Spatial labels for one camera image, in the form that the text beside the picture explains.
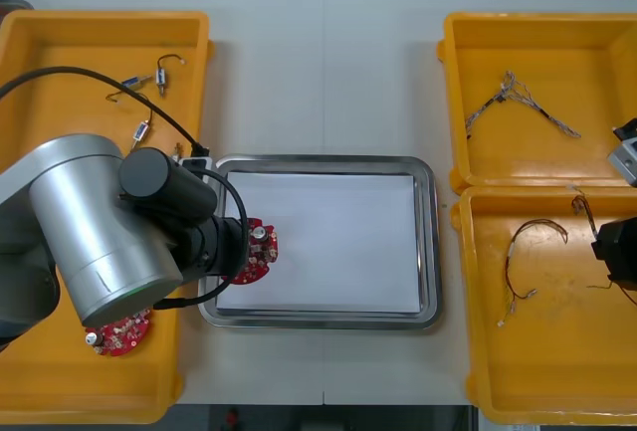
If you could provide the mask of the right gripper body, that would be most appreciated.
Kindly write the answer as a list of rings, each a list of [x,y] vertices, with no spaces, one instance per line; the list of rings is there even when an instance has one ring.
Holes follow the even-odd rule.
[[[595,258],[608,270],[608,279],[628,291],[636,291],[636,218],[603,224],[591,244]]]

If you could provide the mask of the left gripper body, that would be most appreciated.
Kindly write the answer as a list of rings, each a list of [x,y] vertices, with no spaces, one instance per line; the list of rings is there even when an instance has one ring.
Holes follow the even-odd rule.
[[[233,217],[213,216],[203,224],[202,231],[204,253],[198,267],[198,277],[235,277],[247,261],[241,222]]]

